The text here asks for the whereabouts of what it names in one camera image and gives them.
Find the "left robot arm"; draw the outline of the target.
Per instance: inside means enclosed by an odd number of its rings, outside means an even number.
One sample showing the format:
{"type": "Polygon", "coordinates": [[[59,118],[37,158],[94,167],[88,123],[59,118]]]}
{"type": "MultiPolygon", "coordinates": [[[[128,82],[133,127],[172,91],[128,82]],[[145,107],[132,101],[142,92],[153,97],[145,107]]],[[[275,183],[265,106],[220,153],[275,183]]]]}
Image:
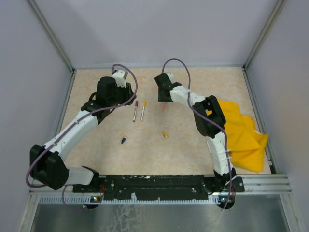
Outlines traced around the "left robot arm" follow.
{"type": "Polygon", "coordinates": [[[65,160],[75,146],[115,108],[133,103],[135,96],[126,76],[126,71],[118,70],[112,76],[100,78],[96,92],[91,94],[73,121],[44,145],[31,148],[27,177],[53,190],[67,185],[83,185],[91,192],[99,189],[100,179],[95,177],[94,170],[67,167],[65,160]]]}

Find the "white purple marker pen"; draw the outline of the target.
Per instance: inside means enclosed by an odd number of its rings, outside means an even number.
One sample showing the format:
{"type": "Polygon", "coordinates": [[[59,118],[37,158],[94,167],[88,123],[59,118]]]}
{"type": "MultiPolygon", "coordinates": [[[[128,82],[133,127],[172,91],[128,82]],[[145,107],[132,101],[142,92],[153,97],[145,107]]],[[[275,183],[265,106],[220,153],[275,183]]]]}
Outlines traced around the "white purple marker pen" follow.
{"type": "Polygon", "coordinates": [[[137,110],[138,110],[138,107],[134,107],[134,113],[133,113],[133,119],[132,119],[133,122],[136,121],[137,110]]]}

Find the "white yellow marker pen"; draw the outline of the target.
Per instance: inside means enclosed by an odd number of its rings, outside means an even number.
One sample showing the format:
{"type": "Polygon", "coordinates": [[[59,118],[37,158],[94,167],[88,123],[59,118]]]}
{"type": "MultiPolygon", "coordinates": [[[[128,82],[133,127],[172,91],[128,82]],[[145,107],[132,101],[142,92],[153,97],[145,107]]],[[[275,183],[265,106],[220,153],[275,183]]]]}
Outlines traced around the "white yellow marker pen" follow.
{"type": "Polygon", "coordinates": [[[146,107],[142,107],[142,112],[141,112],[141,116],[140,116],[140,121],[141,121],[141,122],[143,122],[145,108],[146,108],[146,107]]]}

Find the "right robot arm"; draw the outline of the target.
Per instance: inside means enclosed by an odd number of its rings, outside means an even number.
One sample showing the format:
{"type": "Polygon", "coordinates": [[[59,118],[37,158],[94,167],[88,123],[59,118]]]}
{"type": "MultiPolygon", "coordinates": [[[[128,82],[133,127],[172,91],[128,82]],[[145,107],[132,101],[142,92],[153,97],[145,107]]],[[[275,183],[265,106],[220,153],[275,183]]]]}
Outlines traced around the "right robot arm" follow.
{"type": "Polygon", "coordinates": [[[173,74],[166,72],[154,78],[158,86],[158,101],[177,102],[193,111],[196,128],[206,138],[213,157],[216,187],[221,191],[232,191],[237,175],[228,154],[226,118],[217,98],[198,95],[181,83],[173,82],[172,78],[173,74]]]}

